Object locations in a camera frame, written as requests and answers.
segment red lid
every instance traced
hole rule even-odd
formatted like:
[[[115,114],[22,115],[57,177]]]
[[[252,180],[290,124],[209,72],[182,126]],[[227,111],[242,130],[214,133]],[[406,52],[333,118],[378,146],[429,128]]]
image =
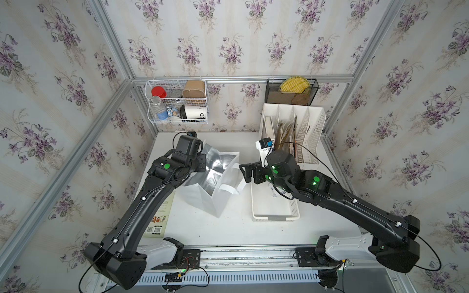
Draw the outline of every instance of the red lid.
[[[165,98],[166,97],[166,91],[160,86],[155,86],[154,88],[151,89],[151,95],[152,96],[158,96],[160,98]]]

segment white paper bag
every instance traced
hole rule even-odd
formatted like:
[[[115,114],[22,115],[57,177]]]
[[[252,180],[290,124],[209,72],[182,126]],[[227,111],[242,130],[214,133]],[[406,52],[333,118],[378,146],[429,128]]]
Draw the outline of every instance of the white paper bag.
[[[180,196],[188,204],[203,210],[217,218],[227,205],[230,195],[238,195],[242,191],[239,185],[239,152],[221,152],[220,155],[235,155],[217,182],[212,196],[208,194],[198,183],[189,186],[179,186],[176,196]]]

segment white plastic basket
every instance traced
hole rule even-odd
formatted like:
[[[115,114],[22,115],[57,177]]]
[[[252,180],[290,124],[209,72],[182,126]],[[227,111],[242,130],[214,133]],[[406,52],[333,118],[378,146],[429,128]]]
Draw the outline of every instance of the white plastic basket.
[[[252,217],[256,222],[295,221],[300,218],[298,200],[274,197],[269,183],[251,182]]]
[[[322,107],[264,104],[259,133],[262,133],[265,116],[270,116],[272,118],[274,132],[276,132],[279,121],[293,120],[295,115],[296,142],[305,146],[314,155],[316,155],[316,148],[325,123],[325,112]],[[298,146],[297,149],[299,151],[297,152],[295,159],[298,163],[319,164],[318,160],[316,160],[307,150],[300,146]]]
[[[145,96],[147,99],[151,98],[151,89],[155,86],[160,86],[165,89],[167,95],[169,96],[172,90],[178,89],[183,91],[186,86],[186,82],[189,79],[162,79],[162,80],[149,80],[145,85]],[[152,119],[150,117],[150,108],[148,108],[147,117],[153,124],[207,124],[208,123],[208,89],[207,82],[202,80],[205,84],[205,97],[204,98],[163,98],[163,102],[166,107],[181,107],[182,105],[188,106],[200,106],[207,108],[207,115],[205,119]]]

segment black robotic arm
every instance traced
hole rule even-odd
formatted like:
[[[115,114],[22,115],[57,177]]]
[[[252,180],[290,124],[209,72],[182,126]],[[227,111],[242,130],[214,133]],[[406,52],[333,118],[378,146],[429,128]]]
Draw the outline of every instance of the black robotic arm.
[[[407,273],[419,260],[420,245],[415,238],[420,221],[416,217],[388,213],[344,190],[319,171],[301,170],[293,155],[286,151],[275,150],[266,161],[266,167],[261,162],[240,165],[246,182],[251,178],[255,184],[271,182],[274,188],[292,195],[287,199],[318,205],[363,227],[373,235],[369,252],[387,268]]]
[[[96,271],[124,289],[130,289],[145,271],[147,255],[138,253],[137,246],[158,208],[192,172],[205,172],[205,154],[201,153],[203,143],[196,138],[195,132],[189,134],[192,136],[180,137],[175,150],[153,162],[142,189],[119,223],[101,242],[90,243],[84,251]],[[177,248],[182,246],[171,238],[165,238],[165,241]]]

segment wire basket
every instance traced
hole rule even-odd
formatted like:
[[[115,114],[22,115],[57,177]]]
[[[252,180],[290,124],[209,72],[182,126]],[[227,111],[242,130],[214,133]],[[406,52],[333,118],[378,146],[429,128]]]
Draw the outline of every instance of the wire basket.
[[[164,80],[149,80],[145,85],[145,96],[147,99],[151,98],[151,89],[155,86],[160,86],[165,89],[166,93],[170,93],[172,90],[184,90],[186,82],[189,79],[164,79]],[[182,105],[187,106],[199,106],[207,108],[207,115],[204,119],[153,119],[150,117],[150,107],[148,107],[147,117],[152,124],[207,124],[208,123],[208,89],[207,82],[204,82],[205,87],[205,97],[204,98],[163,98],[163,102],[166,107],[176,107],[179,108]]]

